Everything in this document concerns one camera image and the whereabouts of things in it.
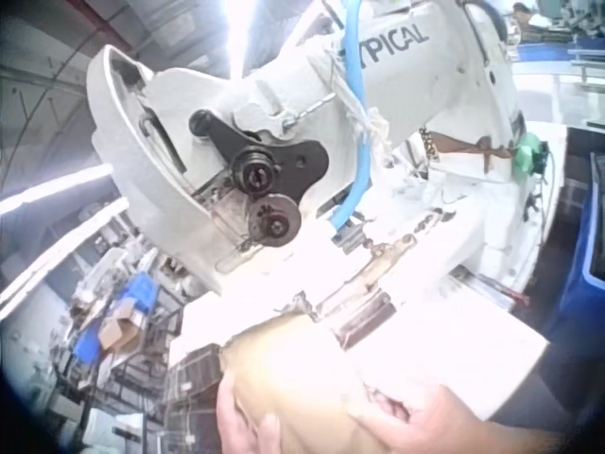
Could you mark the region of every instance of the brown fabric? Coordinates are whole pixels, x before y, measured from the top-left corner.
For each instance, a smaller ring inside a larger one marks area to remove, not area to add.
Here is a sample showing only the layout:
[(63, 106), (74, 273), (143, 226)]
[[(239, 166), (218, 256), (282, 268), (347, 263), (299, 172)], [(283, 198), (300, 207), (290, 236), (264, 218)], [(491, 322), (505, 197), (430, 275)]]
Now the brown fabric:
[(385, 454), (348, 415), (366, 398), (353, 365), (332, 334), (305, 315), (283, 316), (232, 339), (221, 353), (235, 398), (255, 425), (267, 413), (282, 426), (283, 454)]

